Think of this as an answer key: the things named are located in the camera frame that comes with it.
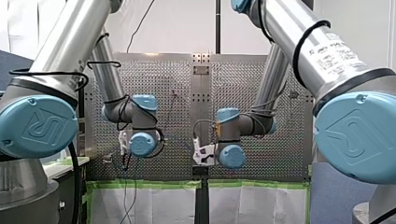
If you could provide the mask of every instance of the white object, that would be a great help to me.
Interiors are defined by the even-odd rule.
[[[200,147],[199,138],[192,139],[194,143],[194,155],[192,158],[198,165],[202,166],[213,166],[216,164],[215,160],[215,148],[217,144],[210,144],[207,146]]]

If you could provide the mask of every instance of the label on robot arm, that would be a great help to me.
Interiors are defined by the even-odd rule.
[[[366,65],[338,35],[328,33],[327,37],[330,38],[329,42],[308,50],[309,61],[319,71],[338,77],[348,69]]]

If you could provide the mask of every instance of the wire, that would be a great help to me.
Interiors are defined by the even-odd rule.
[[[125,110],[126,110],[126,106],[128,105],[128,103],[129,103],[129,101],[130,101],[130,99],[131,99],[131,96],[129,95],[129,94],[126,94],[124,97],[123,97],[123,99],[125,99],[125,101],[124,101],[124,103],[123,103],[123,105],[121,105],[120,107],[119,107],[119,119],[117,120],[117,131],[123,131],[127,126],[128,126],[128,122],[126,122],[126,121],[124,121],[123,119],[122,119],[122,115],[125,113]],[[122,122],[125,122],[125,125],[124,126],[122,126],[122,127],[120,127],[120,123],[122,123]]]
[[[147,115],[149,115],[152,119],[155,120],[155,123],[158,123],[157,118],[155,118],[154,115],[152,115],[146,108],[143,108],[140,104],[138,104],[133,98],[131,98],[132,103],[134,103],[139,109],[143,110]]]
[[[128,209],[126,208],[126,195],[127,195],[127,193],[126,193],[126,186],[127,186],[127,184],[128,184],[128,181],[127,181],[127,177],[126,177],[126,172],[124,172],[124,173],[125,173],[125,176],[124,176],[124,180],[125,180],[125,185],[124,185],[124,211],[125,211],[125,213],[126,213],[126,215],[127,215],[127,217],[128,217],[129,223],[132,224],[132,220],[131,220],[131,218],[129,217]]]
[[[267,37],[267,39],[271,42],[271,43],[274,43],[274,39],[268,34],[268,32],[267,32],[267,30],[265,29],[265,26],[264,26],[264,22],[262,21],[263,20],[263,17],[262,17],[262,5],[264,5],[264,9],[266,9],[266,0],[264,0],[264,4],[262,3],[262,0],[259,0],[258,2],[257,2],[259,5],[258,5],[258,11],[259,11],[259,21],[260,21],[260,27],[262,28],[262,33],[265,35],[265,37]]]
[[[122,218],[120,224],[122,224],[122,222],[125,220],[125,218],[129,216],[129,212],[132,210],[132,208],[134,207],[134,204],[136,203],[136,197],[137,197],[136,174],[137,174],[138,165],[139,165],[139,159],[136,159],[136,164],[134,166],[134,200],[132,201],[132,204],[129,207],[129,209],[126,211],[125,216]]]
[[[24,77],[39,77],[39,76],[79,76],[84,78],[84,82],[75,89],[75,91],[79,91],[84,89],[88,85],[90,79],[87,75],[80,72],[29,72],[29,68],[22,68],[17,70],[9,71],[9,74],[12,76],[24,76]]]
[[[124,211],[125,211],[125,213],[127,213],[128,212],[128,209],[126,208],[126,196],[127,196],[126,187],[127,187],[127,183],[128,183],[127,172],[124,170],[124,168],[119,167],[113,160],[111,160],[111,163],[113,164],[113,166],[116,170],[120,170],[120,175],[121,175],[122,179],[125,180],[123,205],[124,205]],[[128,217],[129,223],[132,224],[132,220],[130,219],[130,217],[129,216],[127,216],[127,217]]]
[[[174,91],[173,91],[173,96],[174,96],[174,97],[172,98],[171,108],[170,108],[170,110],[169,110],[169,113],[168,113],[166,122],[165,122],[164,127],[163,127],[163,130],[164,130],[165,132],[166,132],[166,129],[167,129],[167,127],[168,127],[169,120],[170,120],[170,118],[171,118],[171,114],[172,114],[172,111],[173,111],[173,106],[174,106],[174,103],[175,103],[175,100],[176,100],[176,97],[177,97],[177,95],[175,94]],[[157,128],[157,132],[158,132],[158,134],[160,135],[160,142],[162,142],[161,148],[160,148],[160,150],[158,150],[157,153],[155,153],[154,155],[151,155],[151,156],[147,156],[147,157],[145,157],[145,159],[156,158],[157,156],[159,156],[159,155],[163,152],[163,149],[165,148],[165,145],[166,145],[165,135],[163,134],[163,131],[162,131],[161,129],[159,129],[159,128]]]
[[[378,217],[376,220],[370,222],[370,224],[379,224],[385,220],[387,220],[388,218],[394,216],[396,214],[396,207],[392,208],[391,210],[389,210],[387,213],[385,213],[384,215]]]
[[[140,20],[139,25],[137,26],[137,28],[136,28],[136,30],[134,31],[134,33],[131,35],[131,39],[130,39],[130,41],[129,41],[128,48],[126,49],[126,52],[127,52],[127,53],[129,53],[129,48],[131,47],[132,41],[134,40],[134,35],[136,35],[136,33],[139,31],[140,26],[142,25],[143,21],[145,20],[146,16],[148,15],[149,10],[151,9],[152,4],[153,4],[154,2],[155,2],[155,0],[152,0],[152,1],[151,1],[151,3],[150,3],[149,6],[148,6],[148,9],[147,9],[146,12],[145,12],[145,15],[143,16],[142,20]]]
[[[309,27],[308,29],[306,29],[306,31],[304,31],[303,36],[300,38],[300,40],[298,41],[296,48],[294,50],[294,54],[293,54],[293,61],[292,61],[292,67],[293,67],[293,72],[294,75],[297,79],[297,81],[304,87],[306,88],[303,80],[301,79],[300,76],[300,72],[299,72],[299,68],[298,68],[298,62],[300,59],[300,53],[301,53],[301,48],[303,47],[303,44],[305,42],[305,40],[311,35],[311,33],[319,28],[320,26],[327,26],[329,28],[331,28],[331,24],[329,21],[317,21],[314,25],[312,25],[311,27]]]
[[[263,107],[263,106],[265,106],[265,105],[269,105],[269,104],[275,102],[275,101],[283,94],[283,92],[284,92],[285,89],[286,89],[286,85],[287,85],[287,84],[288,84],[288,82],[286,81],[286,82],[285,82],[285,85],[283,85],[283,87],[282,87],[282,90],[280,90],[280,92],[274,97],[274,99],[268,101],[267,103],[261,104],[261,105],[253,105],[251,108]]]
[[[163,131],[161,129],[157,128],[157,132],[160,134],[160,142],[162,142],[163,144],[157,153],[155,153],[154,155],[151,155],[151,156],[144,157],[145,159],[156,158],[163,152],[163,149],[165,148],[165,136],[163,135]]]
[[[73,171],[74,171],[74,204],[73,204],[73,216],[72,216],[72,224],[78,223],[78,212],[80,206],[80,195],[81,195],[81,183],[80,183],[80,173],[78,166],[78,157],[76,153],[76,149],[73,145],[73,142],[69,144],[69,152],[70,157],[72,159]]]
[[[110,34],[109,33],[104,33],[104,34],[100,35],[98,40],[96,40],[95,46],[97,46],[99,44],[99,42],[101,42],[102,39],[105,38],[106,36],[110,36]]]
[[[216,122],[214,120],[212,120],[212,119],[198,119],[197,121],[195,121],[194,126],[192,128],[193,137],[196,137],[196,131],[195,131],[196,127],[198,126],[199,123],[202,123],[202,122],[215,123],[216,124]]]
[[[87,66],[88,66],[90,69],[93,69],[92,66],[91,66],[91,64],[107,64],[107,63],[112,64],[112,65],[115,66],[116,68],[121,68],[121,63],[120,63],[120,62],[117,62],[117,61],[107,61],[107,62],[104,62],[104,61],[96,61],[96,62],[87,62]]]

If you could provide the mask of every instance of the black ring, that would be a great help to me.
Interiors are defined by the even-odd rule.
[[[75,109],[78,105],[78,101],[75,100],[73,97],[70,97],[69,95],[66,95],[63,92],[57,91],[53,88],[40,85],[33,81],[28,81],[28,80],[19,79],[19,78],[12,78],[11,82],[8,84],[8,86],[22,87],[22,88],[26,88],[26,89],[29,89],[32,91],[39,91],[39,92],[42,92],[47,95],[59,97],[59,98],[65,100],[67,103],[69,103]]]
[[[132,127],[132,129],[133,129],[133,130],[136,130],[136,131],[150,131],[150,130],[157,130],[157,128],[156,128],[156,127],[154,127],[154,128],[135,128],[134,126]]]
[[[219,140],[218,143],[239,143],[241,140]]]
[[[106,101],[106,102],[104,102],[104,104],[105,104],[105,105],[113,104],[113,103],[116,103],[116,102],[118,102],[118,101],[124,100],[124,99],[127,98],[127,97],[128,97],[128,95],[124,95],[124,96],[122,96],[122,97],[119,98],[119,99],[111,100],[111,101]]]
[[[293,71],[294,71],[294,75],[297,79],[297,81],[304,87],[306,88],[303,80],[300,77],[300,72],[298,70],[298,62],[300,59],[300,53],[301,53],[301,48],[303,47],[303,44],[305,42],[305,40],[312,34],[312,32],[321,27],[321,26],[327,26],[329,28],[331,28],[331,24],[329,21],[323,20],[323,21],[317,21],[317,23],[315,23],[313,26],[309,27],[308,29],[306,29],[306,31],[303,33],[303,36],[301,37],[301,39],[298,41],[298,44],[296,45],[296,49],[294,50],[294,54],[293,54],[293,61],[292,61],[292,66],[293,66]]]
[[[314,109],[313,109],[313,114],[316,116],[320,109],[325,106],[330,100],[333,98],[346,93],[353,88],[367,82],[370,80],[374,80],[376,78],[380,77],[389,77],[389,76],[396,76],[395,72],[389,68],[379,68],[375,70],[371,70],[369,72],[366,72],[360,76],[356,76],[351,78],[350,80],[346,81],[345,83],[341,84],[340,86],[336,87],[334,90],[329,91],[326,95],[324,95],[322,98],[318,100],[318,102],[315,104]]]
[[[109,33],[104,33],[104,34],[100,35],[99,38],[98,38],[98,40],[96,40],[95,46],[98,45],[99,42],[100,42],[101,40],[103,40],[103,38],[105,38],[106,36],[110,36],[110,34],[109,34]]]
[[[92,69],[92,67],[91,67],[91,64],[112,64],[114,67],[116,67],[116,68],[120,68],[121,67],[121,63],[120,62],[117,62],[117,61],[108,61],[108,62],[101,62],[101,61],[98,61],[98,62],[87,62],[87,66],[90,68],[90,69]]]
[[[270,41],[271,43],[274,43],[274,39],[269,35],[268,31],[265,29],[265,26],[264,26],[263,17],[262,17],[262,0],[258,0],[257,5],[258,5],[258,9],[259,9],[258,10],[259,11],[259,22],[260,22],[260,27],[262,28],[262,33],[265,35],[265,37],[267,37],[268,41]]]

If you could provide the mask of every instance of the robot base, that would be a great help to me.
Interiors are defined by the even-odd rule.
[[[52,180],[42,193],[15,203],[0,205],[1,223],[57,224],[59,222],[58,187],[59,184]]]

